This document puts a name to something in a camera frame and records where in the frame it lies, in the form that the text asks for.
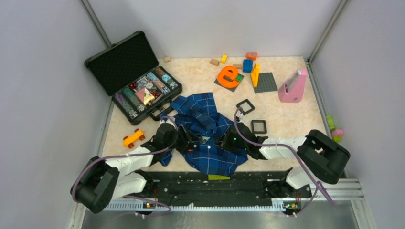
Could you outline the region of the grey lego baseplate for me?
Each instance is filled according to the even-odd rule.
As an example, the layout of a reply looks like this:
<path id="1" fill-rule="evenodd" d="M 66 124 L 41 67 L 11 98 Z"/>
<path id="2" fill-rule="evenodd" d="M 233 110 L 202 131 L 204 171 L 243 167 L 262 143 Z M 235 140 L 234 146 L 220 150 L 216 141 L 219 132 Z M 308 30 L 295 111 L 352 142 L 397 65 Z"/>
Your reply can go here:
<path id="1" fill-rule="evenodd" d="M 278 90 L 273 73 L 260 73 L 258 78 L 257 87 L 254 87 L 254 92 L 265 93 L 275 92 Z"/>

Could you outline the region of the dark small baseplate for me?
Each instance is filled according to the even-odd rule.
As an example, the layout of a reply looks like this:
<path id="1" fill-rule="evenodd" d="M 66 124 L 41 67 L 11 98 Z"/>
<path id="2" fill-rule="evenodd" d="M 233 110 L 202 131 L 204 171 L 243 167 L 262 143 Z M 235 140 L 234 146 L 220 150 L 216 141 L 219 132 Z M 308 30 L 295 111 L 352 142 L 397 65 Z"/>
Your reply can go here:
<path id="1" fill-rule="evenodd" d="M 218 81 L 218 79 L 216 79 L 216 80 L 214 81 L 214 83 L 215 83 L 216 85 L 222 87 L 222 88 L 225 88 L 225 89 L 231 91 L 231 92 L 234 92 L 234 91 L 238 88 L 238 86 L 241 84 L 241 82 L 242 82 L 242 81 L 237 82 L 235 79 L 234 79 L 234 80 L 231 80 L 229 77 L 227 77 L 227 78 L 225 77 L 224 80 L 228 82 L 228 83 L 226 83 L 225 85 L 221 84 L 221 83 Z"/>

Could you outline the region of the yellow toy piece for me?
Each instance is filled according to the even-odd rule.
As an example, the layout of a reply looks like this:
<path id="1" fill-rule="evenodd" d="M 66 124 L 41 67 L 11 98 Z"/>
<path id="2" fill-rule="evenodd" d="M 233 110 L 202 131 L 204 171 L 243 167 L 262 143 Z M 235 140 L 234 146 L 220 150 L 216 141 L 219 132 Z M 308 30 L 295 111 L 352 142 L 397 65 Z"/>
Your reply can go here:
<path id="1" fill-rule="evenodd" d="M 259 74 L 260 74 L 260 65 L 258 63 L 255 63 L 250 73 L 252 85 L 254 88 L 258 86 Z"/>

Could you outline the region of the orange cup toy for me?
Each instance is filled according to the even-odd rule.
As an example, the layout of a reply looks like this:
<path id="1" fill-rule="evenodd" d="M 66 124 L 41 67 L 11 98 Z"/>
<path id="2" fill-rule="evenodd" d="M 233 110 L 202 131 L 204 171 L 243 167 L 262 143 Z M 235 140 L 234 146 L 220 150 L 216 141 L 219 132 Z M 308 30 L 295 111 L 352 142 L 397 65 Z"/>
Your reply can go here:
<path id="1" fill-rule="evenodd" d="M 256 60 L 257 57 L 258 57 L 258 53 L 256 53 L 256 52 L 247 52 L 246 55 L 245 55 L 245 57 L 246 57 L 246 59 L 248 59 L 248 60 L 254 61 L 254 60 Z"/>

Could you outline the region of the black square frame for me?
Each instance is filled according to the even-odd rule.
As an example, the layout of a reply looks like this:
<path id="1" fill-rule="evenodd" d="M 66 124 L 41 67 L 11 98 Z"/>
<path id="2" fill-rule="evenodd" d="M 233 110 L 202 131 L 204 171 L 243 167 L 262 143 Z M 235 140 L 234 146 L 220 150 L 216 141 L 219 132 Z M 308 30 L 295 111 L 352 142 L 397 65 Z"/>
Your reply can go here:
<path id="1" fill-rule="evenodd" d="M 267 125 L 265 120 L 252 120 L 251 129 L 253 134 L 266 134 Z"/>
<path id="2" fill-rule="evenodd" d="M 246 115 L 255 110 L 255 106 L 248 99 L 242 100 L 236 105 L 236 107 L 243 115 Z"/>

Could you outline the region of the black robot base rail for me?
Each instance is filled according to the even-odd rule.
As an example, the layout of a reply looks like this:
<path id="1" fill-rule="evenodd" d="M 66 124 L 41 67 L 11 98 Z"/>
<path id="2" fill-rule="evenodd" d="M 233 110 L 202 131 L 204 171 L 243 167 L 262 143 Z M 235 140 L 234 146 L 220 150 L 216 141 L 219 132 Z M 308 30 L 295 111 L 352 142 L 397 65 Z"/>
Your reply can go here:
<path id="1" fill-rule="evenodd" d="M 211 180 L 199 172 L 145 172 L 143 200 L 116 199 L 107 210 L 166 211 L 285 211 L 312 197 L 310 185 L 295 190 L 287 185 L 286 172 L 236 172 L 230 179 Z"/>

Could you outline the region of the small yellow block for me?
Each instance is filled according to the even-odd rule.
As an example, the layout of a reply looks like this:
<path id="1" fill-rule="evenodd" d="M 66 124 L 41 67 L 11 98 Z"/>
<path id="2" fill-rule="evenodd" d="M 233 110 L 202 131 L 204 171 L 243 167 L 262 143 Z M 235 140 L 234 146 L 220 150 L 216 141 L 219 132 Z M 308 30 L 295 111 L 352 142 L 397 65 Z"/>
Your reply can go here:
<path id="1" fill-rule="evenodd" d="M 224 54 L 224 55 L 221 57 L 220 62 L 221 62 L 221 64 L 226 64 L 226 61 L 227 61 L 227 55 Z"/>

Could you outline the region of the blue plaid shirt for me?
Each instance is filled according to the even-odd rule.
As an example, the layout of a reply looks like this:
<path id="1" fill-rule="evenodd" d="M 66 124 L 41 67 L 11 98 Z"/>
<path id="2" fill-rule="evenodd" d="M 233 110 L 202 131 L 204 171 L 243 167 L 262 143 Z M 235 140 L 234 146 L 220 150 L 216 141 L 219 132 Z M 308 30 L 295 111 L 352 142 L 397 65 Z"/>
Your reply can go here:
<path id="1" fill-rule="evenodd" d="M 210 137 L 205 144 L 198 143 L 194 151 L 182 154 L 191 167 L 207 175 L 230 177 L 248 160 L 246 150 L 228 151 L 214 145 L 234 123 L 217 111 L 212 93 L 178 96 L 171 107 L 177 112 L 174 116 L 177 127 L 184 126 L 195 135 Z"/>

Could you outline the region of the orange toy car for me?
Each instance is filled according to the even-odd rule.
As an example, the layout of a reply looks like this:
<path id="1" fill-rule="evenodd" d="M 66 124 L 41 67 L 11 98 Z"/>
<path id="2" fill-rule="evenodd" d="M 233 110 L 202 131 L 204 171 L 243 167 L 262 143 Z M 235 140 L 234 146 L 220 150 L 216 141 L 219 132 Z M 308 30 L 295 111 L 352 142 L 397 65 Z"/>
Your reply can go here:
<path id="1" fill-rule="evenodd" d="M 132 135 L 129 136 L 125 136 L 123 138 L 123 146 L 126 146 L 128 148 L 133 148 L 134 147 L 134 143 L 136 141 L 143 141 L 146 137 L 144 136 L 144 130 L 140 130 L 140 129 L 135 129 L 134 133 Z"/>

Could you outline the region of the blue lego brick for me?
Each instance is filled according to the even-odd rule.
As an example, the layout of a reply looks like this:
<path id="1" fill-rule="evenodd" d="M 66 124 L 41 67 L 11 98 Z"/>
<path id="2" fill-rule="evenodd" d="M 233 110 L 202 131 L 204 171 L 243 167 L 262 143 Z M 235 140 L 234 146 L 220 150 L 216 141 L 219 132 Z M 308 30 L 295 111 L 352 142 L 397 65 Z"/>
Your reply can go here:
<path id="1" fill-rule="evenodd" d="M 250 59 L 244 59 L 243 60 L 243 66 L 242 66 L 242 71 L 244 73 L 251 73 L 253 69 L 254 61 Z"/>

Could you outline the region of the lime green brick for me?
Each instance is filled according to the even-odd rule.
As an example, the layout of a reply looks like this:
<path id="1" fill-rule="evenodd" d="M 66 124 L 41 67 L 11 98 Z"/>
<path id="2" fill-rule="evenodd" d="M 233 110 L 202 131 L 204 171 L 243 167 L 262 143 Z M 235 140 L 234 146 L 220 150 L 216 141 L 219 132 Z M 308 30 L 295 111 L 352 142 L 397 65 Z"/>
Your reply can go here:
<path id="1" fill-rule="evenodd" d="M 230 180 L 230 177 L 228 176 L 222 176 L 222 175 L 208 175 L 209 180 Z"/>

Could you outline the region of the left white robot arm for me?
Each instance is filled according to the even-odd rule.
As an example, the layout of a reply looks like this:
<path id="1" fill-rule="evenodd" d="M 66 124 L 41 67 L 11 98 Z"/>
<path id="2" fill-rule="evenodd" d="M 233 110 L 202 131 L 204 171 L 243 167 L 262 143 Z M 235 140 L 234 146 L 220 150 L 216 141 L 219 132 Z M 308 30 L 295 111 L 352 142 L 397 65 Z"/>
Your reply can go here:
<path id="1" fill-rule="evenodd" d="M 164 121 L 149 141 L 129 153 L 91 158 L 72 185 L 72 199 L 99 213 L 111 201 L 130 194 L 148 197 L 153 192 L 153 184 L 142 169 L 159 162 L 173 149 L 193 150 L 200 140 L 184 126 L 176 127 Z"/>

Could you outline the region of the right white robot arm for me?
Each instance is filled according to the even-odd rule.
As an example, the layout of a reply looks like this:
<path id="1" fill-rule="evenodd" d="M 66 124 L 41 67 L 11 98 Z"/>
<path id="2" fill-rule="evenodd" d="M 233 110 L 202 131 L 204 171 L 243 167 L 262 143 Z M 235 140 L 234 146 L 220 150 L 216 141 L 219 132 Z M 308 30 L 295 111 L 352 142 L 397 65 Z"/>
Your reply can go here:
<path id="1" fill-rule="evenodd" d="M 295 138 L 256 136 L 242 122 L 228 128 L 216 144 L 231 152 L 243 150 L 253 159 L 296 159 L 298 167 L 290 168 L 280 183 L 280 191 L 294 196 L 300 188 L 319 181 L 337 184 L 351 157 L 347 149 L 319 130 Z"/>

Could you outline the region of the green lego brick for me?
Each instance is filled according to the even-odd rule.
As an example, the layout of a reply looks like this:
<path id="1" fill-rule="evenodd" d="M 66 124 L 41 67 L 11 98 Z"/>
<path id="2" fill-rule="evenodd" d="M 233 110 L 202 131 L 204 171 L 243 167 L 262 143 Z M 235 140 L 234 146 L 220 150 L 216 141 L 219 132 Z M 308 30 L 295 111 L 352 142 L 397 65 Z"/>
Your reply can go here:
<path id="1" fill-rule="evenodd" d="M 239 75 L 237 75 L 237 77 L 235 78 L 235 80 L 236 80 L 237 82 L 240 82 L 240 81 L 243 80 L 243 78 L 244 78 L 244 76 L 239 74 Z"/>

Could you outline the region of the orange letter e toy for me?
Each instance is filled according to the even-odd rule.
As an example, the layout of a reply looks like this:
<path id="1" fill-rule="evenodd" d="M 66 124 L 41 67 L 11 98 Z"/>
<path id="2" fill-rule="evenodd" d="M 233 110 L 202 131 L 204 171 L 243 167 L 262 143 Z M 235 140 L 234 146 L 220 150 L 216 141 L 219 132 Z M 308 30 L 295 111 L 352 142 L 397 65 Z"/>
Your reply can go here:
<path id="1" fill-rule="evenodd" d="M 228 83 L 227 81 L 224 80 L 224 78 L 229 77 L 231 80 L 234 80 L 236 76 L 238 75 L 238 69 L 234 66 L 228 65 L 225 66 L 217 75 L 218 81 L 225 85 Z"/>

